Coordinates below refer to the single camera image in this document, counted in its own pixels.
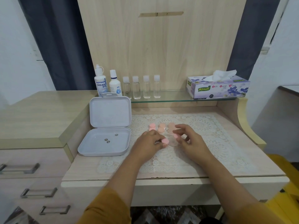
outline lace doily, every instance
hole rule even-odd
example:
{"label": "lace doily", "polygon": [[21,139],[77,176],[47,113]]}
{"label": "lace doily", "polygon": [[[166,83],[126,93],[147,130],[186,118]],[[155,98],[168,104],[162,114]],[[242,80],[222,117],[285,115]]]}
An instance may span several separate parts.
{"label": "lace doily", "polygon": [[133,115],[131,138],[128,152],[121,156],[99,157],[98,173],[113,173],[129,154],[129,150],[136,139],[148,130],[150,123],[165,123],[163,134],[169,139],[167,148],[159,150],[155,156],[146,162],[139,171],[138,178],[152,177],[198,177],[203,170],[181,150],[174,137],[168,133],[168,124],[188,124],[200,134],[212,154],[232,173],[255,173],[246,154],[237,146],[226,130],[211,114],[161,114],[161,115]]}

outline bottle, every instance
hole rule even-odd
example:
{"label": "bottle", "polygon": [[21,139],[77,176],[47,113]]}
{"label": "bottle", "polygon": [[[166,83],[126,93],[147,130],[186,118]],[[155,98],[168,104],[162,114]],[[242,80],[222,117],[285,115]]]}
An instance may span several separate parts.
{"label": "bottle", "polygon": [[154,97],[161,97],[161,83],[160,83],[160,75],[154,75]]}
{"label": "bottle", "polygon": [[143,76],[143,97],[150,98],[150,77],[149,77],[149,75]]}
{"label": "bottle", "polygon": [[109,83],[110,92],[116,93],[118,97],[121,97],[121,83],[117,80],[116,71],[110,70],[111,81]]}
{"label": "bottle", "polygon": [[108,92],[107,82],[106,82],[106,76],[103,75],[104,69],[103,67],[100,67],[98,64],[95,67],[95,84],[97,86],[97,93],[99,94],[99,97],[101,97],[102,93]]}
{"label": "bottle", "polygon": [[133,98],[140,99],[140,83],[138,82],[138,76],[133,76]]}
{"label": "bottle", "polygon": [[131,84],[128,76],[123,77],[123,95],[132,99]]}

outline sleeve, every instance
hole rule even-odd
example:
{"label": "sleeve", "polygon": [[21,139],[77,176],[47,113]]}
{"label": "sleeve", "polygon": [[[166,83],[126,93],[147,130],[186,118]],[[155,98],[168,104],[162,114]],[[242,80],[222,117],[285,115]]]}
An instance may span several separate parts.
{"label": "sleeve", "polygon": [[77,224],[129,224],[130,209],[110,188],[103,188],[85,209]]}
{"label": "sleeve", "polygon": [[231,224],[284,224],[266,205],[263,203],[251,204],[243,207],[230,220]]}

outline white tissue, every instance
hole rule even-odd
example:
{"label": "white tissue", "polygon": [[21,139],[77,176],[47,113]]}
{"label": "white tissue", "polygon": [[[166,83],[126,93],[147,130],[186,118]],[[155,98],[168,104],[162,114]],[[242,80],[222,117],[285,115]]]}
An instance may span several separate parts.
{"label": "white tissue", "polygon": [[232,71],[214,71],[213,75],[203,79],[203,81],[209,81],[209,82],[223,82],[223,81],[229,81],[233,76],[237,74],[237,70]]}

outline bottle cap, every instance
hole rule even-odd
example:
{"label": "bottle cap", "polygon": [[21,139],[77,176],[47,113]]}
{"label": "bottle cap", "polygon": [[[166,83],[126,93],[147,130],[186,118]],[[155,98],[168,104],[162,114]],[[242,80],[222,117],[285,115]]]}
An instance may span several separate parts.
{"label": "bottle cap", "polygon": [[111,79],[117,79],[115,70],[110,70],[110,77],[111,77]]}
{"label": "bottle cap", "polygon": [[138,82],[138,76],[133,76],[133,82]]}
{"label": "bottle cap", "polygon": [[150,76],[149,75],[144,75],[143,76],[143,81],[144,82],[149,82],[150,81]]}
{"label": "bottle cap", "polygon": [[129,77],[128,76],[124,76],[123,77],[123,82],[124,83],[129,83],[130,81],[129,81]]}
{"label": "bottle cap", "polygon": [[154,80],[157,82],[157,81],[160,81],[160,75],[154,75]]}
{"label": "bottle cap", "polygon": [[95,66],[95,75],[96,76],[103,75],[103,72],[104,72],[104,68],[97,64]]}

